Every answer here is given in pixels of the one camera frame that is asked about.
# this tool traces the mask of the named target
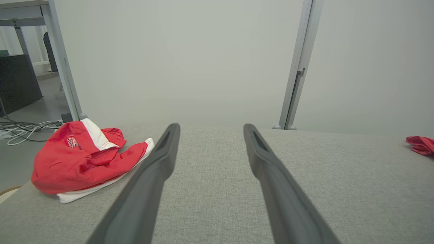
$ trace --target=red cloth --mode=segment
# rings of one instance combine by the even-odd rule
[[[434,155],[434,140],[422,136],[409,136],[407,142],[414,145],[413,151],[427,156]]]
[[[82,190],[130,171],[148,145],[138,143],[119,153],[126,143],[121,130],[100,130],[92,121],[60,127],[35,157],[32,183],[47,194]]]

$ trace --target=gray fabric surface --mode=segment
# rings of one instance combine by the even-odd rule
[[[119,127],[128,146],[161,125]],[[342,243],[433,243],[434,160],[404,141],[260,130]],[[0,204],[2,243],[83,243],[131,177],[69,204],[27,183]],[[272,243],[241,128],[181,125],[153,243]]]

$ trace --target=white trim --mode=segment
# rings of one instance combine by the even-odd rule
[[[34,62],[34,63],[32,63],[33,66],[44,65],[44,64],[50,64],[50,61],[42,61],[42,62]]]
[[[148,147],[146,148],[146,152],[143,155],[143,157],[137,162],[137,164],[134,165],[134,167],[137,166],[138,164],[140,164],[146,157],[148,157],[149,154],[151,153],[151,151],[155,147],[154,140],[152,140],[152,138],[148,138],[145,142],[148,145]],[[102,188],[104,188],[104,187],[106,187],[108,185],[111,185],[111,184],[117,182],[122,177],[124,177],[126,174],[127,173],[119,176],[116,179],[113,179],[111,181],[107,181],[104,184],[101,184],[101,185],[98,185],[98,186],[95,186],[95,187],[92,187],[92,188],[88,188],[88,189],[80,190],[80,191],[69,191],[69,192],[65,192],[65,193],[59,193],[59,194],[57,194],[57,196],[59,197],[59,200],[60,200],[61,203],[63,203],[63,204],[70,203],[72,201],[75,201],[77,199],[85,197],[85,196],[87,196],[89,194],[94,193],[95,191],[98,191],[98,190],[100,190],[100,189],[102,189]]]
[[[93,144],[95,147],[97,147],[100,151],[106,150],[112,147],[119,147],[115,143],[110,142],[107,137],[105,137],[104,133],[101,131],[101,129],[90,119],[83,119],[80,120],[84,127],[86,127],[87,132],[90,135],[90,138],[93,141]]]

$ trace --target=desk leg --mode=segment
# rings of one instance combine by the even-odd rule
[[[20,41],[21,49],[23,49],[23,53],[26,55],[29,55],[29,51],[27,50],[26,41],[24,40],[23,36],[23,30],[21,30],[21,27],[15,27],[15,32],[18,37],[18,40]]]
[[[50,44],[53,49],[53,55],[54,59],[56,60],[63,90],[65,91],[65,97],[68,101],[69,110],[71,112],[72,119],[76,121],[79,120],[81,108],[72,79],[71,70],[69,69],[65,46],[63,44],[62,34],[60,32],[59,21],[55,13],[54,1],[51,0],[49,5],[41,5],[41,10],[44,15],[45,26],[47,27]]]

